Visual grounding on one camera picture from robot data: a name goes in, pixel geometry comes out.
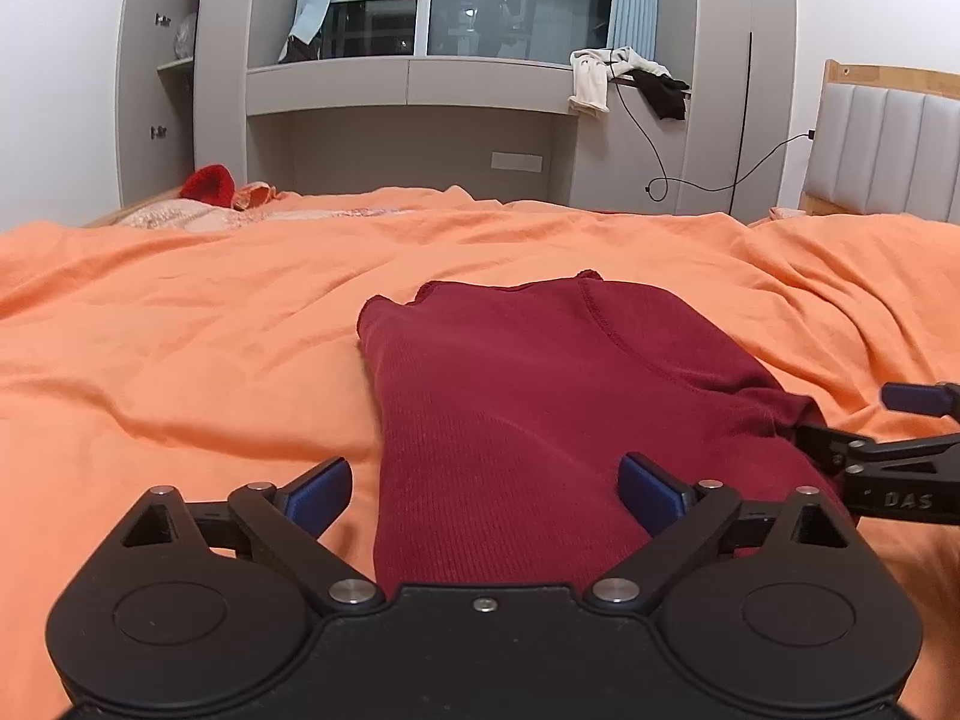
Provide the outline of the window with metal frame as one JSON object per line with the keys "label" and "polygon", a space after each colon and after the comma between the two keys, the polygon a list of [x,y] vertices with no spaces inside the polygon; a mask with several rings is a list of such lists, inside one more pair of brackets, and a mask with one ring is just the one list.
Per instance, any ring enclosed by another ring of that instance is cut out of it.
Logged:
{"label": "window with metal frame", "polygon": [[441,55],[562,64],[579,49],[651,57],[659,0],[331,0],[299,60]]}

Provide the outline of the orange bed cover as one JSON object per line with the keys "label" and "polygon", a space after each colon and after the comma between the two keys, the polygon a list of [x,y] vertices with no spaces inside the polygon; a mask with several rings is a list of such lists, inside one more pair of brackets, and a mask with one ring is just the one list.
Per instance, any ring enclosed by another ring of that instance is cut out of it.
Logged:
{"label": "orange bed cover", "polygon": [[373,565],[381,434],[356,321],[430,281],[596,271],[669,289],[878,439],[939,433],[885,382],[958,374],[958,231],[908,215],[590,213],[462,190],[285,195],[221,229],[32,223],[2,238],[2,712],[68,704],[50,606],[149,486],[215,500],[348,458],[325,544]]}

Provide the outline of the pink patterned bedsheet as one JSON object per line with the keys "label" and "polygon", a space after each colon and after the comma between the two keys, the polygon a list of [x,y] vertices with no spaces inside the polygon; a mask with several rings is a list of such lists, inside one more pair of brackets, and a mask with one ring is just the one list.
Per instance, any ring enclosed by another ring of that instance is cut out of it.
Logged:
{"label": "pink patterned bedsheet", "polygon": [[405,213],[398,205],[378,205],[366,195],[299,195],[254,182],[241,187],[226,206],[161,193],[121,211],[106,226],[133,229],[180,229],[189,232],[233,231],[264,221],[311,221],[369,218]]}

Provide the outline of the black cloth on ledge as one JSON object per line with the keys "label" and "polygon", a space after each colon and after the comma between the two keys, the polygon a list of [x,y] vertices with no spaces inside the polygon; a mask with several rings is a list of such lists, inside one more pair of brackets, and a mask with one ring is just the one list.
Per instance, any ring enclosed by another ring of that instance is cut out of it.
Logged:
{"label": "black cloth on ledge", "polygon": [[628,76],[658,119],[685,121],[686,99],[692,91],[692,87],[687,82],[677,80],[669,73],[656,75],[642,68],[633,68]]}

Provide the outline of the bright red cloth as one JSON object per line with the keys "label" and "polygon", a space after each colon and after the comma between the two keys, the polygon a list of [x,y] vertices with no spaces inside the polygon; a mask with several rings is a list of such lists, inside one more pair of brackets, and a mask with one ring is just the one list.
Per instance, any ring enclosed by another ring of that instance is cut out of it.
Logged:
{"label": "bright red cloth", "polygon": [[182,187],[179,197],[184,200],[229,208],[235,198],[236,184],[228,167],[223,164],[209,164],[192,172]]}

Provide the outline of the grey padded headboard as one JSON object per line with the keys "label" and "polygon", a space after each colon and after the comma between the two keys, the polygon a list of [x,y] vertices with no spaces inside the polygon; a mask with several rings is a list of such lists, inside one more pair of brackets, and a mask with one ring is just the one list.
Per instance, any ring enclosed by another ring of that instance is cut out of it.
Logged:
{"label": "grey padded headboard", "polygon": [[799,208],[957,223],[958,76],[827,62]]}

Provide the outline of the white cloth on ledge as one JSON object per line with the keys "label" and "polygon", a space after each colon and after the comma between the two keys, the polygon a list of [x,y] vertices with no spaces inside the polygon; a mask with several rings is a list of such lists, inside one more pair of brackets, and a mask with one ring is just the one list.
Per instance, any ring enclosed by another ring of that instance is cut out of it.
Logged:
{"label": "white cloth on ledge", "polygon": [[630,71],[642,70],[647,75],[667,76],[669,68],[646,59],[631,47],[618,49],[579,49],[569,56],[573,71],[573,94],[568,103],[571,109],[586,114],[605,115],[608,112],[608,83],[628,75]]}

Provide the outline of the dark red knit garment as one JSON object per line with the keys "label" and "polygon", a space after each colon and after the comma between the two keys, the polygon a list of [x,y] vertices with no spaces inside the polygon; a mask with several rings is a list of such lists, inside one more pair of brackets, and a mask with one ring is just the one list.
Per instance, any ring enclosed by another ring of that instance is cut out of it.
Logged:
{"label": "dark red knit garment", "polygon": [[633,452],[753,500],[822,484],[793,442],[822,418],[815,401],[656,286],[433,281],[407,304],[371,299],[358,335],[381,416],[386,590],[584,587],[647,541],[615,493]]}

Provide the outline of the grey built-in cabinet unit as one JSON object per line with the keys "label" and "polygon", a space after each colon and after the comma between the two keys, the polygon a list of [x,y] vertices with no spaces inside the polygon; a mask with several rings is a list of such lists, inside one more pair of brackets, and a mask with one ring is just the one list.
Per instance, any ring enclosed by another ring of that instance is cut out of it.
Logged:
{"label": "grey built-in cabinet unit", "polygon": [[121,0],[122,203],[223,164],[302,193],[462,187],[479,199],[752,221],[791,132],[796,0],[659,0],[654,60],[691,87],[661,121],[630,76],[569,107],[562,64],[379,55],[280,62],[296,0]]}

